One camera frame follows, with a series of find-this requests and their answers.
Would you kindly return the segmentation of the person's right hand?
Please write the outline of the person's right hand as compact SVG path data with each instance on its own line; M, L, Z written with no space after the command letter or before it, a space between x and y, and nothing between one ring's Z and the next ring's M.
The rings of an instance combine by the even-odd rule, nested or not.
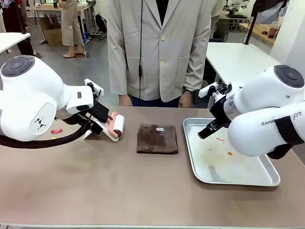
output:
M133 106L129 95L119 95L119 106Z

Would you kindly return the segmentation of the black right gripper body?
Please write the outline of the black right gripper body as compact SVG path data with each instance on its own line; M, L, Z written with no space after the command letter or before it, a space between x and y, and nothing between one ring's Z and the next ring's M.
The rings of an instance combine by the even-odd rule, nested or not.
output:
M224 103L226 101L226 96L224 95L221 99L214 103L214 105L209 110L214 116L214 120L209 124L209 126L229 126L231 120L227 117L224 111Z

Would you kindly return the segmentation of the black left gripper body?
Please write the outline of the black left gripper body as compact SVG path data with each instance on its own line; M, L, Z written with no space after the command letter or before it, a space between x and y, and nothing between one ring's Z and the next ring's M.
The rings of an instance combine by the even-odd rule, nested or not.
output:
M69 117L69 125L84 125L86 122L89 122L90 125L93 125L95 122L92 112L83 111L77 114L73 114Z

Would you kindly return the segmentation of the person's left hand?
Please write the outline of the person's left hand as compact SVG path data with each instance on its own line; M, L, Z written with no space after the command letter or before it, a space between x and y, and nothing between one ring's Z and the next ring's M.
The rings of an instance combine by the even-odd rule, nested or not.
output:
M193 94L185 91L179 99L179 108L191 108L193 104Z

